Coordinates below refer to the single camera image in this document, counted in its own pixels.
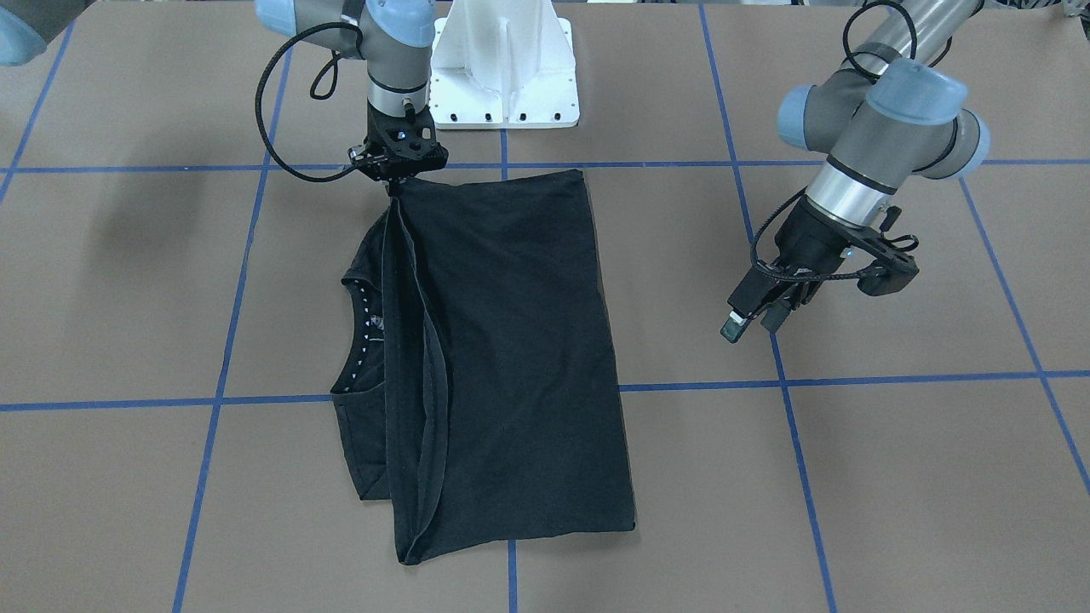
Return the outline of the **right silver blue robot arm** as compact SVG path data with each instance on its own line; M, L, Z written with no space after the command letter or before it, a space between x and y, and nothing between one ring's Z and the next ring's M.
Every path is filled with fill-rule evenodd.
M449 154L439 143L431 113L431 59L436 38L432 1L257 1L255 15L284 45L262 70L255 92L255 121L272 163L296 179L328 183L347 175L366 175L397 197L409 179L446 167ZM330 51L315 77L330 89L310 88L313 100L328 100L337 89L344 60L366 65L366 135L349 151L349 163L334 175L307 175L278 155L264 118L264 93L272 70L298 43Z

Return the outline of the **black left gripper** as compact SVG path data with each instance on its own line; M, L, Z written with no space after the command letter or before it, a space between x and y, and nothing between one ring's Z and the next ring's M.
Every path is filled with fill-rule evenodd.
M806 306L821 284L845 280L855 274L840 274L841 261L850 244L848 225L818 209L810 199L790 199L762 225L766 232L783 212L785 221L773 237L777 255L762 261L762 272L750 267L728 296L731 313L720 326L720 336L736 344L760 315L760 326L776 333L799 306Z

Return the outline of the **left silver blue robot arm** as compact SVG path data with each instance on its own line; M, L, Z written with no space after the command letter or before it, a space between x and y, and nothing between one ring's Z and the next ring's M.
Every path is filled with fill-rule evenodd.
M728 298L720 327L739 341L754 322L778 330L822 284L856 283L862 295L903 291L918 275L912 235L889 237L892 199L910 177L956 179L984 163L991 135L966 109L967 86L938 72L950 38L981 1L887 1L889 16L860 43L841 31L841 65L821 84L783 97L780 140L823 163L775 216L776 254L759 255L768 217L753 233L751 265Z

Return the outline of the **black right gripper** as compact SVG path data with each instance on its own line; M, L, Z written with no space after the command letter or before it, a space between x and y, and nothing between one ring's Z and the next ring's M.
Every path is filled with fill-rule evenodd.
M431 108L405 105L400 115L386 115L367 105L366 137L349 151L351 170L385 181L390 199L404 194L405 178L444 169L449 152L439 143Z

